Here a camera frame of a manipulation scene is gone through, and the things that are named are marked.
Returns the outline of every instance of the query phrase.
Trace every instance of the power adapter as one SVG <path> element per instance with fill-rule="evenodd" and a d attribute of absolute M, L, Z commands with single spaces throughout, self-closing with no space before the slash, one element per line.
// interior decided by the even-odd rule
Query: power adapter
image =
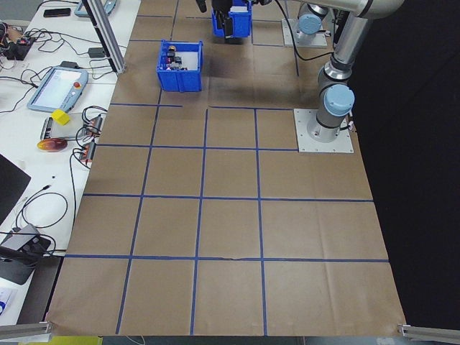
<path fill-rule="evenodd" d="M 106 57 L 106 52 L 104 52 L 103 48 L 89 48 L 88 54 L 90 58 L 104 58 Z"/>
<path fill-rule="evenodd" d="M 74 63 L 73 61 L 62 61 L 60 63 L 60 67 L 74 68 L 74 69 L 80 68 L 80 66 L 78 66 L 78 64 Z"/>

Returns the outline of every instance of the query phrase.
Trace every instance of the electrical component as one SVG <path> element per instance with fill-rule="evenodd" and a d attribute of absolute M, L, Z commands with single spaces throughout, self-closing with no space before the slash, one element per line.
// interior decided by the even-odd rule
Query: electrical component
<path fill-rule="evenodd" d="M 74 63 L 73 61 L 62 61 L 60 63 L 60 67 L 74 68 L 74 69 L 80 68 L 80 66 L 78 66 L 78 64 Z"/>
<path fill-rule="evenodd" d="M 86 130 L 92 134 L 99 135 L 102 128 L 102 117 L 97 116 L 89 121 L 89 124 L 85 126 Z"/>
<path fill-rule="evenodd" d="M 88 55 L 90 58 L 104 58 L 106 57 L 106 52 L 102 47 L 93 47 L 88 48 Z"/>
<path fill-rule="evenodd" d="M 94 152 L 96 151 L 96 143 L 89 142 L 88 144 L 83 145 L 83 149 L 79 156 L 77 156 L 78 160 L 81 162 L 92 162 L 94 157 Z"/>

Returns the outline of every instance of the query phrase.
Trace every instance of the small parts in bin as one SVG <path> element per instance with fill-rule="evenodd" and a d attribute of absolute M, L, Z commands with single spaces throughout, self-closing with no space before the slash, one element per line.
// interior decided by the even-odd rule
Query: small parts in bin
<path fill-rule="evenodd" d="M 187 70 L 186 67 L 182 67 L 182 58 L 175 53 L 175 46 L 170 45 L 166 52 L 166 70 Z"/>

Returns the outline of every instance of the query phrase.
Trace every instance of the blue plastic bin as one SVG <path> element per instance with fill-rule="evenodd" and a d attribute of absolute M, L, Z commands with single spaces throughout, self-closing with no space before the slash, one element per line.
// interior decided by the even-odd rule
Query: blue plastic bin
<path fill-rule="evenodd" d="M 174 45 L 176 52 L 196 52 L 198 68 L 196 70 L 167 70 L 167 49 Z M 203 67 L 203 42 L 171 42 L 162 40 L 158 56 L 157 75 L 161 88 L 165 91 L 201 91 L 201 68 Z"/>
<path fill-rule="evenodd" d="M 247 4 L 242 0 L 233 0 L 233 6 L 245 6 L 247 12 L 229 12 L 229 16 L 233 19 L 233 36 L 232 37 L 248 37 L 251 34 L 252 23 L 252 1 L 248 0 Z M 212 12 L 213 32 L 217 37 L 224 36 L 224 29 L 217 28 L 217 19 Z"/>

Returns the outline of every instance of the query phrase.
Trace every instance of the yellow sponge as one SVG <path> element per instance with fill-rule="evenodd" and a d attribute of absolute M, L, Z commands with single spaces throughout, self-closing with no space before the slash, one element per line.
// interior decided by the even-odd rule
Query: yellow sponge
<path fill-rule="evenodd" d="M 53 120 L 55 120 L 58 124 L 65 125 L 70 121 L 70 116 L 65 111 L 60 109 L 56 109 L 51 114 Z"/>

